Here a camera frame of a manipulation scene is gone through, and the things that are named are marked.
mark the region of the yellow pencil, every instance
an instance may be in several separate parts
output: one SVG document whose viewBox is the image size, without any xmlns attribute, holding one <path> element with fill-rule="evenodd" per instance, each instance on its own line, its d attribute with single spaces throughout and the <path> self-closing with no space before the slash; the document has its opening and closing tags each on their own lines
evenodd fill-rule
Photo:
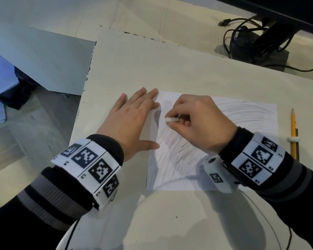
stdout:
<svg viewBox="0 0 313 250">
<path fill-rule="evenodd" d="M 296 113 L 294 112 L 294 109 L 291 111 L 291 136 L 298 136 Z M 291 142 L 291 155 L 294 159 L 299 161 L 299 144 L 297 142 Z"/>
</svg>

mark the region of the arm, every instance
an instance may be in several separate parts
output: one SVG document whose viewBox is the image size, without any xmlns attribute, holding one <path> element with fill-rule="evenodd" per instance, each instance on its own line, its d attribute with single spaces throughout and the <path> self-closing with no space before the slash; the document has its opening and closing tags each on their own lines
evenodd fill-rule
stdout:
<svg viewBox="0 0 313 250">
<path fill-rule="evenodd" d="M 146 94 L 142 88 L 129 100 L 122 94 L 97 134 L 87 139 L 108 151 L 120 166 L 139 151 L 157 149 L 157 143 L 139 140 L 149 111 L 159 106 L 152 100 L 157 93 L 154 89 Z M 0 208 L 0 239 L 8 237 L 3 244 L 9 249 L 55 249 L 71 225 L 95 203 L 93 193 L 65 167 L 48 167 Z"/>
<path fill-rule="evenodd" d="M 241 155 L 257 163 L 251 153 L 243 153 L 253 133 L 232 123 L 209 96 L 180 96 L 166 117 L 178 115 L 180 121 L 168 123 L 170 128 L 203 151 L 218 153 L 239 182 L 255 190 L 275 209 L 286 225 L 313 247 L 313 172 L 310 169 L 279 146 L 283 153 L 275 154 L 282 159 L 273 165 L 274 170 L 268 170 L 258 163 L 259 170 L 266 172 L 266 177 L 261 178 L 259 183 L 255 182 L 253 177 L 238 169 L 241 164 L 236 165 L 239 160 L 235 160 Z"/>
</svg>

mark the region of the forearm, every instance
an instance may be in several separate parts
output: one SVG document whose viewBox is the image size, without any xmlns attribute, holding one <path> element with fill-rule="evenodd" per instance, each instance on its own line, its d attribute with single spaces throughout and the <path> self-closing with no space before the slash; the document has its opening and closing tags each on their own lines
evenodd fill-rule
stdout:
<svg viewBox="0 0 313 250">
<path fill-rule="evenodd" d="M 120 164 L 121 146 L 109 137 L 88 137 Z M 7 248 L 55 249 L 71 225 L 92 209 L 95 199 L 64 169 L 46 168 L 28 187 L 0 208 L 0 238 Z"/>
<path fill-rule="evenodd" d="M 275 209 L 286 225 L 313 247 L 313 172 L 285 152 L 281 163 L 276 165 L 276 171 L 258 185 L 232 165 L 252 138 L 251 132 L 239 128 L 221 151 L 221 158 L 240 182 L 255 190 Z"/>
</svg>

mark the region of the white sheet of paper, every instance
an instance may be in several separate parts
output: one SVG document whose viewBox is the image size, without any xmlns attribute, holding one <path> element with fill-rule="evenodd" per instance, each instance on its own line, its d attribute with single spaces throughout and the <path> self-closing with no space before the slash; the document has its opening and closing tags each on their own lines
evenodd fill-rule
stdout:
<svg viewBox="0 0 313 250">
<path fill-rule="evenodd" d="M 150 151 L 146 188 L 148 190 L 217 190 L 205 173 L 202 161 L 210 155 L 191 145 L 165 123 L 165 114 L 181 93 L 160 91 L 156 102 L 161 107 L 152 111 L 150 139 L 160 148 Z M 277 106 L 212 97 L 221 111 L 237 126 L 260 132 L 278 143 Z"/>
</svg>

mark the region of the tiled floor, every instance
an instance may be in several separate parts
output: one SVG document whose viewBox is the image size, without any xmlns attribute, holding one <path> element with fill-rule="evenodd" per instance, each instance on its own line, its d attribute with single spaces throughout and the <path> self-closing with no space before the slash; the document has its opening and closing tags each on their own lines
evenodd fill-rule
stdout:
<svg viewBox="0 0 313 250">
<path fill-rule="evenodd" d="M 6 107 L 0 123 L 0 207 L 64 150 L 70 141 L 80 96 L 69 98 L 39 86 L 19 110 Z"/>
</svg>

